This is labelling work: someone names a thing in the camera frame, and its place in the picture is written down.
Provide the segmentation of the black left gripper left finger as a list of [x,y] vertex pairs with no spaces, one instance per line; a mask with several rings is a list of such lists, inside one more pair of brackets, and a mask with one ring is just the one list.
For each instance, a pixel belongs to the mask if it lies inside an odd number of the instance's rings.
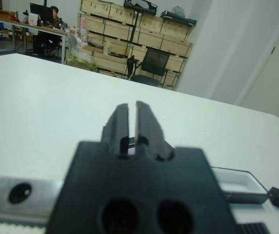
[[129,111],[128,104],[123,103],[116,107],[104,125],[101,142],[106,143],[109,152],[116,156],[127,156],[129,146]]

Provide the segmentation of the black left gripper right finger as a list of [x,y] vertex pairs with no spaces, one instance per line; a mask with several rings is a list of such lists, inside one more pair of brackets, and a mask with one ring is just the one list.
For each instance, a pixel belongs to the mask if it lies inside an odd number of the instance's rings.
[[137,101],[136,109],[136,146],[145,146],[155,160],[169,161],[173,148],[165,141],[162,127],[150,106]]

